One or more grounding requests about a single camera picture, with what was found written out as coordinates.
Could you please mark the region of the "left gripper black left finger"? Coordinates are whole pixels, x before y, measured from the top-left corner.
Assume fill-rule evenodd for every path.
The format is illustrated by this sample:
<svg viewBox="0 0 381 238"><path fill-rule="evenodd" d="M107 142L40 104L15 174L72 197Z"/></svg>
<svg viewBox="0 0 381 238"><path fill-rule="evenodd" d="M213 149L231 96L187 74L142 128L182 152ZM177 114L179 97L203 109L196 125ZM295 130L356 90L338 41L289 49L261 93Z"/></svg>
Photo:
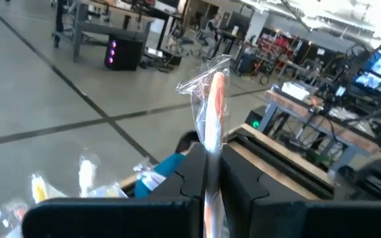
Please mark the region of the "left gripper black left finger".
<svg viewBox="0 0 381 238"><path fill-rule="evenodd" d="M206 164L204 146L194 145L175 172L149 194L149 237L204 236Z"/></svg>

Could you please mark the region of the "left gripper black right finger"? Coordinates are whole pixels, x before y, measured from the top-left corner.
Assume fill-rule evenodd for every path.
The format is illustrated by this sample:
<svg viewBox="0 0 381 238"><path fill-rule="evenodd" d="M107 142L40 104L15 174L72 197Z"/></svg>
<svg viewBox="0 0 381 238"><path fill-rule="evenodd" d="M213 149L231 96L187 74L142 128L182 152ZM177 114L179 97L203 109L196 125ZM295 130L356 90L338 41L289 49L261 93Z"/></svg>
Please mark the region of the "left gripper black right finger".
<svg viewBox="0 0 381 238"><path fill-rule="evenodd" d="M304 197L258 169L230 146L221 158L220 187L231 237L301 237Z"/></svg>

